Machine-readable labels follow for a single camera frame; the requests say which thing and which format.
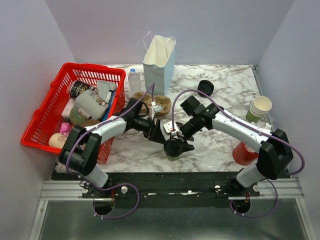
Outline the black cup lid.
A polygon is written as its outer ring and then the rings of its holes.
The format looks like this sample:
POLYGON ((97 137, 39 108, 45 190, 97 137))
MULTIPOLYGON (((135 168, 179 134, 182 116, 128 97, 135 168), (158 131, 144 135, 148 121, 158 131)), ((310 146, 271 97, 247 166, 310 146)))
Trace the black cup lid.
POLYGON ((179 157, 184 150, 182 142, 177 138, 168 139, 165 142, 163 149, 165 154, 171 158, 179 157))

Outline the green paper cup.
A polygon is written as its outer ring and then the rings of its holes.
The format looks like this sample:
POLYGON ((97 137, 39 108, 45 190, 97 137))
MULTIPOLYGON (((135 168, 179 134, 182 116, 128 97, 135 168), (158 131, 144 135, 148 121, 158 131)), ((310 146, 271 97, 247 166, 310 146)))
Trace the green paper cup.
POLYGON ((169 160, 169 161, 176 161, 179 159, 179 156, 178 155, 172 155, 172 154, 166 154, 166 158, 169 160))

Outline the brown pulp cup carrier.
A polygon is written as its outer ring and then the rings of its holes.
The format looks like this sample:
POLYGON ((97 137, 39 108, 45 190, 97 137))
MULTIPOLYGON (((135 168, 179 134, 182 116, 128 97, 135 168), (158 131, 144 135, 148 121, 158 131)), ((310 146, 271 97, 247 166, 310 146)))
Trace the brown pulp cup carrier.
MULTIPOLYGON (((153 97, 153 100, 157 105, 160 105, 162 110, 160 112, 157 112, 155 114, 156 117, 163 117, 166 116, 170 113, 171 108, 172 108, 172 102, 171 99, 167 96, 162 96, 162 95, 156 95, 153 97)), ((140 115, 141 116, 146 116, 147 115, 147 110, 151 106, 152 103, 152 96, 148 93, 143 99, 142 99, 143 105, 140 110, 140 115)))

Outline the stack of green paper cups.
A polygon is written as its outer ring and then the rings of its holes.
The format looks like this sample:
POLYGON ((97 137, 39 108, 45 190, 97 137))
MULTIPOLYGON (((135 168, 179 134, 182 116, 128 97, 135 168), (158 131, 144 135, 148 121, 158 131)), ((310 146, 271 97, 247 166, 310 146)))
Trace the stack of green paper cups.
POLYGON ((264 117, 271 109, 272 102, 266 96, 257 96, 250 104, 249 110, 245 116, 248 122, 257 122, 264 117))

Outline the light blue paper bag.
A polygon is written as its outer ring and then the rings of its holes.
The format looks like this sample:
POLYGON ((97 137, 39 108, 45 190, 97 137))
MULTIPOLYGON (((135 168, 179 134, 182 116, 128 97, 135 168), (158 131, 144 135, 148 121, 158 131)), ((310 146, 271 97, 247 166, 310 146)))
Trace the light blue paper bag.
POLYGON ((154 85, 154 94, 166 96, 168 94, 175 70, 176 38, 152 35, 151 43, 145 46, 143 59, 143 75, 145 87, 154 85))

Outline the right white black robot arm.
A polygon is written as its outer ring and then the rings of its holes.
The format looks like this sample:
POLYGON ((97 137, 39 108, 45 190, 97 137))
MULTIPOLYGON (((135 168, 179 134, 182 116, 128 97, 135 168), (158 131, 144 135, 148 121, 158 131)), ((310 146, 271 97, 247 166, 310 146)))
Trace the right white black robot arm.
POLYGON ((192 149, 193 146, 187 142, 192 141, 193 135, 203 128, 224 132, 258 154, 257 162, 240 170, 230 183, 230 191, 236 196, 243 195, 254 183, 264 179, 276 180, 294 157, 283 130, 270 132, 259 128, 235 117, 215 102, 204 106, 194 96, 188 97, 180 106, 191 117, 190 120, 185 124, 171 120, 164 125, 166 133, 179 145, 174 156, 192 149))

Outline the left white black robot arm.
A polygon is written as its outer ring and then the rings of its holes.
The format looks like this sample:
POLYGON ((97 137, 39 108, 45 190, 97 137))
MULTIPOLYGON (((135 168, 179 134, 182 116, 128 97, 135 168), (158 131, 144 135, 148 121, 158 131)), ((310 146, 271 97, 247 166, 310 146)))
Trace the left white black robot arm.
POLYGON ((101 198, 107 197, 111 191, 107 182, 109 176, 97 167, 102 144, 131 129, 142 132, 152 142, 162 145, 166 142, 161 121, 140 116, 142 105, 132 97, 126 108, 108 120, 88 127, 73 127, 60 151, 58 161, 91 182, 93 191, 101 198))

